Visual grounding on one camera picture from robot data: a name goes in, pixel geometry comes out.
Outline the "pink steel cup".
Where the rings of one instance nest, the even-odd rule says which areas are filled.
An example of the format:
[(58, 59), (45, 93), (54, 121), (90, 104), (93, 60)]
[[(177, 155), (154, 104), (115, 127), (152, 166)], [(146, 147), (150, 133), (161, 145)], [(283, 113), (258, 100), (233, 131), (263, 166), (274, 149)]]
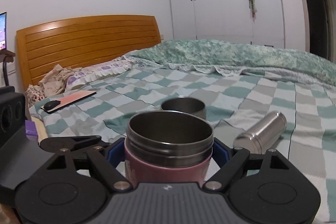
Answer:
[(125, 174), (140, 182), (203, 185), (213, 154), (212, 126), (178, 111), (135, 114), (126, 127)]

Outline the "open steel cup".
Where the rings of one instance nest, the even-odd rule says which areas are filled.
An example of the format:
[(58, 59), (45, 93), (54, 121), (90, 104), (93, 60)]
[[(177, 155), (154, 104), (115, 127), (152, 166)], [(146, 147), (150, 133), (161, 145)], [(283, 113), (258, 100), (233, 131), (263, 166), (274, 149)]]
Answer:
[(165, 100), (161, 104), (162, 110), (179, 111), (207, 119), (206, 105), (199, 99), (193, 97), (176, 97)]

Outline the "purple box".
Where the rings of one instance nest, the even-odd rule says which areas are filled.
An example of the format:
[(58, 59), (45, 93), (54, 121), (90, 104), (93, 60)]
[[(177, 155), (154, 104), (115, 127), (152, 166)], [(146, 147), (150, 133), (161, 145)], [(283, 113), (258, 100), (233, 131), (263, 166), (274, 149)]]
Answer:
[(25, 130), (28, 139), (38, 141), (38, 132), (33, 121), (25, 120)]

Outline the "steel thermos bottle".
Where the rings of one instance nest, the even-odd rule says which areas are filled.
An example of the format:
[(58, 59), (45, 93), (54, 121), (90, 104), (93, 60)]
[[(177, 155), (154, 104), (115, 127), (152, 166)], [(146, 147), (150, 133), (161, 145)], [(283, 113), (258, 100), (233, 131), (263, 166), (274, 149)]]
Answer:
[(286, 118), (279, 111), (267, 114), (263, 119), (239, 134), (233, 147), (242, 147), (254, 154), (264, 154), (279, 139), (286, 129)]

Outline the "pink mouse pad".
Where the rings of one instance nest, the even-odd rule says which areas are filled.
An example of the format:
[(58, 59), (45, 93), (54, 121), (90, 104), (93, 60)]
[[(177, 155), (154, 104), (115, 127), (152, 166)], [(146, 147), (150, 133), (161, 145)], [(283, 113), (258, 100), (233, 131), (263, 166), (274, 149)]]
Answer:
[(65, 97), (62, 97), (62, 98), (59, 98), (59, 99), (56, 99), (56, 100), (59, 100), (61, 102), (60, 105), (56, 106), (54, 109), (50, 110), (50, 111), (45, 111), (43, 109), (43, 106), (41, 107), (41, 109), (43, 111), (45, 111), (46, 113), (48, 114), (51, 114), (51, 113), (54, 113), (56, 112), (57, 110), (60, 110), (68, 105), (71, 105), (75, 102), (78, 102), (80, 100), (83, 100), (85, 98), (88, 98), (92, 95), (96, 94), (96, 91), (94, 90), (80, 90), (78, 92), (75, 92), (75, 93), (72, 93), (70, 95), (67, 95)]

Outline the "black computer mouse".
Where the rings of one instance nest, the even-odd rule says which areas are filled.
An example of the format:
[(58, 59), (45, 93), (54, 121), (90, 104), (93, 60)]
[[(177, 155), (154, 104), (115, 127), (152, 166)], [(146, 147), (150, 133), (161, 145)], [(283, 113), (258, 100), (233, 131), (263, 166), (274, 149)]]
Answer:
[(61, 102), (59, 100), (52, 100), (52, 101), (49, 101), (47, 102), (44, 106), (43, 106), (43, 109), (45, 111), (50, 111), (52, 109), (54, 109), (56, 106), (60, 105)]

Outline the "red dotted cloth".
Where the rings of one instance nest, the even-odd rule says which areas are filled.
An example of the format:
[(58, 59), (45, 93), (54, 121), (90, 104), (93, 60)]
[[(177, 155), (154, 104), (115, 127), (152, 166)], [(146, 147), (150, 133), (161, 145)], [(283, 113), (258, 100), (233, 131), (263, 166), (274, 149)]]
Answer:
[(35, 103), (48, 97), (48, 89), (43, 84), (29, 85), (25, 94), (28, 100), (28, 106), (31, 107)]

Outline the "checkered bed sheet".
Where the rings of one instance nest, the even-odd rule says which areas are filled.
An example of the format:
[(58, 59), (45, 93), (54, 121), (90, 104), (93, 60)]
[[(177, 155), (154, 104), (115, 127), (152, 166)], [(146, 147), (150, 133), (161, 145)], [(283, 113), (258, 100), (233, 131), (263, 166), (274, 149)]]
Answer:
[(50, 137), (100, 135), (114, 141), (125, 133), (127, 120), (137, 112), (158, 110), (178, 96), (206, 105), (214, 135), (227, 146), (266, 114), (278, 111), (286, 130), (274, 148), (286, 156), (316, 186), (321, 206), (315, 220), (335, 222), (335, 89), (284, 81), (277, 76), (239, 75), (134, 68), (119, 76), (84, 86), (94, 95), (53, 114), (43, 102), (30, 108)]

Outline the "crumpled beige cloth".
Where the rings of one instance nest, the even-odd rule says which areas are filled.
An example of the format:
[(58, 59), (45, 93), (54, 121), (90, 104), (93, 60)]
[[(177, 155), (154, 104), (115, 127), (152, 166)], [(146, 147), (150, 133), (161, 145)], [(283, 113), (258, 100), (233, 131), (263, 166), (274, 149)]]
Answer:
[(59, 64), (55, 65), (38, 83), (43, 95), (45, 97), (52, 97), (63, 93), (66, 89), (68, 78), (80, 70), (81, 68), (72, 69), (71, 67), (64, 68)]

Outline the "purple floral pillow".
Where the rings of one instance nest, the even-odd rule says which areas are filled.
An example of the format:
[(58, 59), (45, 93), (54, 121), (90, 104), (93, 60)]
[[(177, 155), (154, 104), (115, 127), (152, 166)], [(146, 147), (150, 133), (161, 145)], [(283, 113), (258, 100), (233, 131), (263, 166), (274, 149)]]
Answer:
[(130, 61), (118, 57), (111, 61), (82, 68), (68, 78), (65, 91), (75, 90), (94, 81), (120, 75), (130, 70), (132, 66)]

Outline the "green floral quilt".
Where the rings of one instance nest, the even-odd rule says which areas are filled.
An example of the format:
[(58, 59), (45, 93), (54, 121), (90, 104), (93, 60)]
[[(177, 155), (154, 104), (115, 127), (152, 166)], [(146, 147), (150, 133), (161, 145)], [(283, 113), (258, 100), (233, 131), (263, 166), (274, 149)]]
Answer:
[(335, 63), (298, 50), (221, 40), (167, 40), (124, 54), (142, 67), (161, 67), (223, 76), (257, 75), (335, 89)]

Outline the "wooden headboard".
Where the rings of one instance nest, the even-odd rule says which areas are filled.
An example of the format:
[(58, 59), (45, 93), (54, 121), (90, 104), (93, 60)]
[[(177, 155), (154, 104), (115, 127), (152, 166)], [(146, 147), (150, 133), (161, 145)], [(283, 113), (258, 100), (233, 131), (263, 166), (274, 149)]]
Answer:
[(17, 31), (17, 60), (24, 88), (55, 65), (87, 67), (161, 42), (150, 15), (95, 15), (57, 20)]

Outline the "monitor screen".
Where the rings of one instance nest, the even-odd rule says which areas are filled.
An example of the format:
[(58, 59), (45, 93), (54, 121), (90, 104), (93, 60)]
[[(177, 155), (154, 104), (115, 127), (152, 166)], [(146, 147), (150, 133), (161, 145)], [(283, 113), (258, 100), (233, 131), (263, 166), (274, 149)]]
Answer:
[(0, 14), (0, 50), (6, 49), (6, 18), (7, 12)]

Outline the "hanging green ornament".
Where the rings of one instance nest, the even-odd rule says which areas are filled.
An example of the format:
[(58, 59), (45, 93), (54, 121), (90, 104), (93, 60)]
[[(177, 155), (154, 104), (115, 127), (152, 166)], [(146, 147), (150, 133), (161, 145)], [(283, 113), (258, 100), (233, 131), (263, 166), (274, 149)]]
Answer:
[(255, 0), (248, 0), (248, 3), (249, 3), (249, 9), (251, 11), (252, 20), (255, 20), (257, 13)]

